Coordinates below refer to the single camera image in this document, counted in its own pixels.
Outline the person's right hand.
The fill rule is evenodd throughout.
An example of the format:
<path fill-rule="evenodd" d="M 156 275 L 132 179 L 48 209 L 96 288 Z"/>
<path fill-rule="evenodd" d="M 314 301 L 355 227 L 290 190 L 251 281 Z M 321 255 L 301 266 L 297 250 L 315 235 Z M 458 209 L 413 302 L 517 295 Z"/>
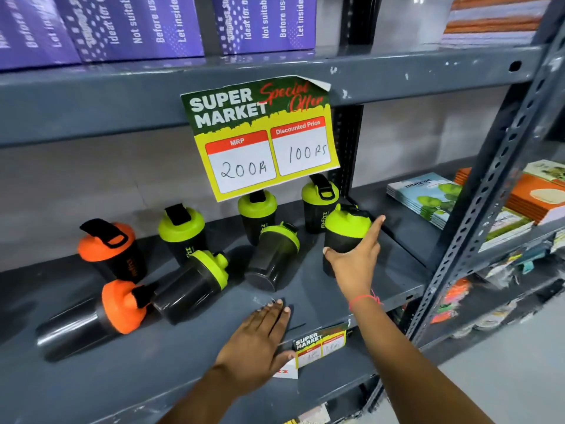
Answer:
<path fill-rule="evenodd" d="M 348 303 L 372 295 L 372 278 L 381 250 L 378 237 L 385 219 L 385 215 L 380 215 L 354 249 L 337 262 L 329 262 Z"/>

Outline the person's left hand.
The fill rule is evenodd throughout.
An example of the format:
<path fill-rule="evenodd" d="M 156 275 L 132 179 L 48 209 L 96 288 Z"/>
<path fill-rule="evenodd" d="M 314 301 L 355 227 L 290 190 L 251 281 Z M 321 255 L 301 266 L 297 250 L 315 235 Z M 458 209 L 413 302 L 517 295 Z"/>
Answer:
<path fill-rule="evenodd" d="M 273 375 L 270 364 L 288 326 L 291 310 L 282 299 L 270 302 L 249 315 L 220 350 L 214 365 L 226 365 L 241 372 Z"/>

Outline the green lid black shaker bottle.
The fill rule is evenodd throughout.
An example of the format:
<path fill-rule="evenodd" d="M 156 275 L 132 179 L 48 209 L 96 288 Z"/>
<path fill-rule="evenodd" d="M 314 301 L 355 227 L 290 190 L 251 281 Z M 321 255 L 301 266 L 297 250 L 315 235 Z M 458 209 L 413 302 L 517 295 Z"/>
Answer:
<path fill-rule="evenodd" d="M 195 251 L 183 266 L 159 281 L 150 304 L 170 324 L 180 323 L 226 288 L 228 264 L 222 252 Z"/>
<path fill-rule="evenodd" d="M 303 186 L 301 198 L 304 206 L 305 229 L 310 234 L 322 233 L 325 221 L 340 198 L 340 191 L 322 173 L 310 175 L 310 182 Z"/>
<path fill-rule="evenodd" d="M 195 251 L 208 250 L 203 215 L 182 203 L 165 208 L 158 233 L 179 266 L 187 263 Z"/>
<path fill-rule="evenodd" d="M 265 227 L 245 270 L 245 280 L 262 291 L 276 292 L 299 250 L 296 226 L 283 221 Z"/>
<path fill-rule="evenodd" d="M 237 207 L 247 239 L 252 246 L 257 246 L 264 228 L 275 224 L 278 207 L 276 197 L 262 189 L 241 196 L 238 199 Z"/>
<path fill-rule="evenodd" d="M 373 218 L 355 205 L 336 204 L 325 219 L 324 247 L 338 253 L 354 249 L 370 229 Z"/>

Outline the person's left forearm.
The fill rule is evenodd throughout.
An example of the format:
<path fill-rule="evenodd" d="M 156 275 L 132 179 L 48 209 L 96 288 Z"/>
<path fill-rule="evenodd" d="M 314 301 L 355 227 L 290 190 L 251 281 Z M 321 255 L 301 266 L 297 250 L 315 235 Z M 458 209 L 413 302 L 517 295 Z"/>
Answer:
<path fill-rule="evenodd" d="M 238 398 L 257 390 L 271 377 L 264 372 L 214 365 L 157 424 L 219 424 Z"/>

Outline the person's right forearm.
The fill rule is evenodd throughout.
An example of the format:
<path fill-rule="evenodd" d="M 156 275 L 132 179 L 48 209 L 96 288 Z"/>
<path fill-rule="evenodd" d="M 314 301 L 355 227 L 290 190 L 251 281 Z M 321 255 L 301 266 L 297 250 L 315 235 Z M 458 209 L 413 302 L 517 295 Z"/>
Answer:
<path fill-rule="evenodd" d="M 349 306 L 399 424 L 495 424 L 401 333 L 375 296 Z"/>

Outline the white paper label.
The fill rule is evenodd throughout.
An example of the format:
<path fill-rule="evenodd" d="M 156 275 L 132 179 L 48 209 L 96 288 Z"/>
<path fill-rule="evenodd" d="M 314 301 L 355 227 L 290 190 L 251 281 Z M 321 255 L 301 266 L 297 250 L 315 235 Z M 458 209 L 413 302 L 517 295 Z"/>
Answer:
<path fill-rule="evenodd" d="M 298 379 L 297 360 L 295 358 L 289 360 L 280 370 L 278 370 L 273 375 L 273 378 L 297 380 Z"/>

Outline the large green yellow offer sign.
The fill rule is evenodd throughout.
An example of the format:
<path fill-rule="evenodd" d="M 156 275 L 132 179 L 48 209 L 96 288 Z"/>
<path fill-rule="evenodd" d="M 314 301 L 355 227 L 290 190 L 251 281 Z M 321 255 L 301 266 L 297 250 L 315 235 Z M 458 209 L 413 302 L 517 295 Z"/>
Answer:
<path fill-rule="evenodd" d="M 216 201 L 339 168 L 330 90 L 280 76 L 181 94 Z"/>

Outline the stack of green white books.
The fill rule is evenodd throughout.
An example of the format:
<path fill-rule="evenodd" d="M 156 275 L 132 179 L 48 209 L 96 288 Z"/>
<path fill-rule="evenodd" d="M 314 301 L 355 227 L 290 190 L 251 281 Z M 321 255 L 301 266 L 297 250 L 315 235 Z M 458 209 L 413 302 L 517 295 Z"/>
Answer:
<path fill-rule="evenodd" d="M 533 225 L 533 220 L 503 207 L 478 251 L 483 252 L 527 233 L 533 228 Z"/>

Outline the orange lid black shaker bottle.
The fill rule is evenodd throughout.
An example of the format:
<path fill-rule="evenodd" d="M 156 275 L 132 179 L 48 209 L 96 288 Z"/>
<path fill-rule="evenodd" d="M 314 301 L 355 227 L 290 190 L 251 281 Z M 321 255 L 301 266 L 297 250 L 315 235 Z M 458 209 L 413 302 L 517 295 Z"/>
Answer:
<path fill-rule="evenodd" d="M 101 292 L 54 315 L 36 328 L 36 345 L 58 362 L 141 327 L 158 282 L 113 280 Z"/>
<path fill-rule="evenodd" d="M 80 229 L 86 235 L 79 241 L 77 252 L 105 281 L 124 280 L 138 284 L 145 278 L 145 258 L 130 225 L 94 218 L 82 223 Z"/>

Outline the stack of orange cover books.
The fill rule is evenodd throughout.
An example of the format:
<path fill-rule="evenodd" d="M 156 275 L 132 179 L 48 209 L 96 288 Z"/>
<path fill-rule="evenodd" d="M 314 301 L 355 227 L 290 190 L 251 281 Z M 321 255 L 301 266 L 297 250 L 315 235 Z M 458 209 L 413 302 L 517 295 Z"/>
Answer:
<path fill-rule="evenodd" d="M 504 207 L 541 226 L 565 219 L 565 181 L 523 172 Z"/>

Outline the pale green cover book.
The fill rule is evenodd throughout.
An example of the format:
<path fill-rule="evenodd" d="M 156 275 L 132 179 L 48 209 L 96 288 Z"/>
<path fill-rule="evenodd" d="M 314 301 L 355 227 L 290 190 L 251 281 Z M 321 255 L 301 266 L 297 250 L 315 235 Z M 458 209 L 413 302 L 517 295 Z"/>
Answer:
<path fill-rule="evenodd" d="M 528 163 L 523 172 L 565 188 L 565 164 L 541 159 Z"/>

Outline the purple printed box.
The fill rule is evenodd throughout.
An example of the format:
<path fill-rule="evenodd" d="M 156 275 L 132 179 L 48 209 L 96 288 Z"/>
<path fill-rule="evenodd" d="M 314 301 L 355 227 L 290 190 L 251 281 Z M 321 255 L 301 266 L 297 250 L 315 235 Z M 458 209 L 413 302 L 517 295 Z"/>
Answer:
<path fill-rule="evenodd" d="M 204 56 L 194 0 L 54 0 L 85 63 Z"/>
<path fill-rule="evenodd" d="M 0 0 L 0 71 L 80 63 L 54 0 Z"/>
<path fill-rule="evenodd" d="M 212 0 L 224 55 L 308 50 L 316 42 L 316 0 Z"/>

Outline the dark grey metal shelving rack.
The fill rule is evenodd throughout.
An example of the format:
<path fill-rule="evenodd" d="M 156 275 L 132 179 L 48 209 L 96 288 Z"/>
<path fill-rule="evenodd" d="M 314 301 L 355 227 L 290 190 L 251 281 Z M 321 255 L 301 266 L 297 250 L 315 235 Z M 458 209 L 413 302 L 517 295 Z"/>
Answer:
<path fill-rule="evenodd" d="M 237 200 L 213 196 L 181 102 L 186 92 L 280 76 L 330 83 L 342 165 L 330 179 L 347 203 L 386 214 L 374 292 L 387 311 L 422 298 L 433 276 L 429 252 L 448 221 L 435 227 L 386 186 L 436 173 L 463 189 L 509 88 L 529 86 L 540 67 L 565 0 L 550 2 L 529 46 L 466 49 L 415 37 L 394 42 L 391 34 L 421 24 L 416 14 L 428 3 L 395 12 L 392 24 L 386 4 L 343 0 L 335 19 L 346 45 L 315 52 L 0 73 L 0 424 L 154 422 L 242 320 L 279 297 L 294 311 L 283 349 L 318 328 L 356 325 L 322 270 L 324 236 L 303 229 L 303 180 L 269 187 L 277 221 L 300 227 L 302 249 L 282 286 L 270 293 L 244 281 L 252 249 Z M 131 334 L 48 362 L 36 328 L 105 283 L 77 254 L 79 225 L 93 218 L 131 225 L 149 284 L 179 267 L 157 225 L 164 208 L 181 201 L 204 215 L 208 244 L 228 253 L 235 279 L 175 326 L 150 310 Z"/>

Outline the stack of orange white notebooks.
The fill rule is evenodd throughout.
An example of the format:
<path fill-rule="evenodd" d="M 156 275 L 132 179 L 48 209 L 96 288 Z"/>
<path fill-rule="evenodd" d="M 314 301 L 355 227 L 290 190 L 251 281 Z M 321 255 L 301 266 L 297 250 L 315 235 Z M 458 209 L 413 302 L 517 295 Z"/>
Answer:
<path fill-rule="evenodd" d="M 532 43 L 552 0 L 454 0 L 439 44 L 444 47 Z"/>

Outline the perforated grey metal rack post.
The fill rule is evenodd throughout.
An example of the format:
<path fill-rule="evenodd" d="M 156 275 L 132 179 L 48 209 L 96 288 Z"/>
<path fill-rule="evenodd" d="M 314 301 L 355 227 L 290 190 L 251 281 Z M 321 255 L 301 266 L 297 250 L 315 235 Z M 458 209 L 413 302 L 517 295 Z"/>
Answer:
<path fill-rule="evenodd" d="M 475 159 L 454 211 L 429 252 L 432 278 L 410 302 L 399 328 L 417 345 L 452 284 L 470 273 L 497 214 L 532 153 L 565 107 L 565 13 L 531 83 L 512 85 Z"/>

